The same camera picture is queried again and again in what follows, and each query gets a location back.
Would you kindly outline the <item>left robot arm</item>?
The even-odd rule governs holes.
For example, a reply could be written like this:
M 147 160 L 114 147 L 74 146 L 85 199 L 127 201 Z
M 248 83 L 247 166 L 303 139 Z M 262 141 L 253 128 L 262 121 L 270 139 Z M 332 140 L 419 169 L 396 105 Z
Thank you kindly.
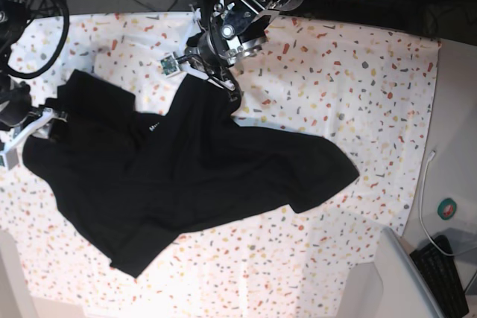
M 304 0 L 203 0 L 196 18 L 202 29 L 189 38 L 177 58 L 187 74 L 226 89 L 240 98 L 230 68 L 255 57 L 268 41 L 265 30 L 281 13 L 297 9 Z

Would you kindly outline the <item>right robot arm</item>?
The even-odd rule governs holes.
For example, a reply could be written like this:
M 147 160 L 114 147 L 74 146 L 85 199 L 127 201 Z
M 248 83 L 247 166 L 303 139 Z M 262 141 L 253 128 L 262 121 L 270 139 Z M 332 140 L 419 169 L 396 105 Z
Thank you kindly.
M 20 72 L 9 65 L 12 46 L 39 15 L 56 12 L 63 20 L 59 42 L 49 60 L 33 72 Z M 30 87 L 25 82 L 46 73 L 60 56 L 70 26 L 66 0 L 1 0 L 1 131 L 21 126 L 34 115 Z

